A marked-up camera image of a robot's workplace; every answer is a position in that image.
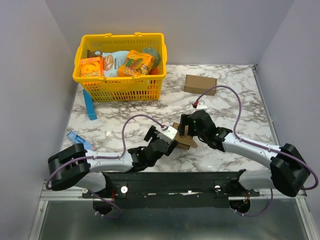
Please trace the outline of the brown cardboard box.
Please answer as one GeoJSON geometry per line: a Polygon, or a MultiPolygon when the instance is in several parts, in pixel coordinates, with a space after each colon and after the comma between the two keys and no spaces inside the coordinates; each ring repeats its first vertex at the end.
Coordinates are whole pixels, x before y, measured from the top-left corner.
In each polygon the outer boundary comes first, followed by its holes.
{"type": "Polygon", "coordinates": [[[185,77],[184,91],[191,94],[201,95],[208,89],[217,85],[217,79],[213,77],[187,74],[185,77]]]}
{"type": "Polygon", "coordinates": [[[178,142],[177,148],[182,150],[196,149],[198,144],[193,140],[192,136],[187,135],[188,126],[185,127],[185,135],[180,136],[179,132],[175,135],[174,140],[178,142]]]}

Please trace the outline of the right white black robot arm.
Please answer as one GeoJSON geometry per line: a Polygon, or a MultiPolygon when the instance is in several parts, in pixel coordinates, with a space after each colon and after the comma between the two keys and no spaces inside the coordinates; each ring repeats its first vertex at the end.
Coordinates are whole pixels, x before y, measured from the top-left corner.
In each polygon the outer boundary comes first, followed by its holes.
{"type": "Polygon", "coordinates": [[[231,129],[216,126],[205,110],[182,114],[178,132],[180,136],[198,137],[214,150],[237,154],[265,167],[241,170],[230,183],[230,191],[236,196],[247,190],[276,189],[287,197],[295,197],[311,174],[293,145],[268,145],[236,136],[231,129]]]}

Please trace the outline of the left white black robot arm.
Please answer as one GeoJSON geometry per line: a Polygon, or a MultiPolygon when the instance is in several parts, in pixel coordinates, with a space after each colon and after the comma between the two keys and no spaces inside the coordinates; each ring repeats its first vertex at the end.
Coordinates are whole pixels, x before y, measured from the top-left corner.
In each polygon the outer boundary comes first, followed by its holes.
{"type": "Polygon", "coordinates": [[[48,159],[48,190],[62,191],[73,186],[94,191],[104,198],[111,185],[104,172],[136,173],[153,167],[162,156],[169,156],[177,146],[178,131],[172,126],[158,131],[151,126],[144,138],[147,146],[130,148],[124,153],[107,153],[86,150],[76,143],[48,159]]]}

